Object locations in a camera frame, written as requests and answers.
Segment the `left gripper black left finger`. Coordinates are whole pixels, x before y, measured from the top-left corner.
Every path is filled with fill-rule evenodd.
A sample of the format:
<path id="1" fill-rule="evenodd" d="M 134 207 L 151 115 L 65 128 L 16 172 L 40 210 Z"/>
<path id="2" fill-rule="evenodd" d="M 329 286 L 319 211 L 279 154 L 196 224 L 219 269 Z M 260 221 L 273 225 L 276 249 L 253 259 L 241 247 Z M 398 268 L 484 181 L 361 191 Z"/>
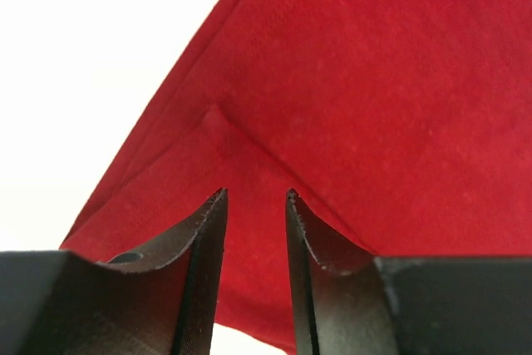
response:
<path id="1" fill-rule="evenodd" d="M 108 262 L 66 250 L 1 255 L 4 354 L 207 354 L 228 192 Z"/>

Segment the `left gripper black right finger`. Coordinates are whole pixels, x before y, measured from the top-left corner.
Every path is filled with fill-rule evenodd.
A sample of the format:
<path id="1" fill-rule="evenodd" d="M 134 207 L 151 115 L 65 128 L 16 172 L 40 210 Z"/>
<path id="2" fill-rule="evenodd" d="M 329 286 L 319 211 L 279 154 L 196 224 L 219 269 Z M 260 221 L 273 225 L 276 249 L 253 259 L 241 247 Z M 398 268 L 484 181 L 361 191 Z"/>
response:
<path id="1" fill-rule="evenodd" d="M 385 257 L 354 244 L 289 190 L 299 354 L 528 354 L 528 257 Z"/>

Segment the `red t-shirt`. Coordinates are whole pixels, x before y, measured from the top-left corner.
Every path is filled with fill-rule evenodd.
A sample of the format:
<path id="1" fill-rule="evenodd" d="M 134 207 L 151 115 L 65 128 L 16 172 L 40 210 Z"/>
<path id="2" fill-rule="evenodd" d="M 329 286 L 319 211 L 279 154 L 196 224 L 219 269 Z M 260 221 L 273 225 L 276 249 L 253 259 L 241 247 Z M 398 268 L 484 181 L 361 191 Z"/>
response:
<path id="1" fill-rule="evenodd" d="M 63 247 L 111 259 L 221 187 L 216 320 L 287 353 L 288 189 L 375 254 L 530 254 L 531 0 L 219 0 Z"/>

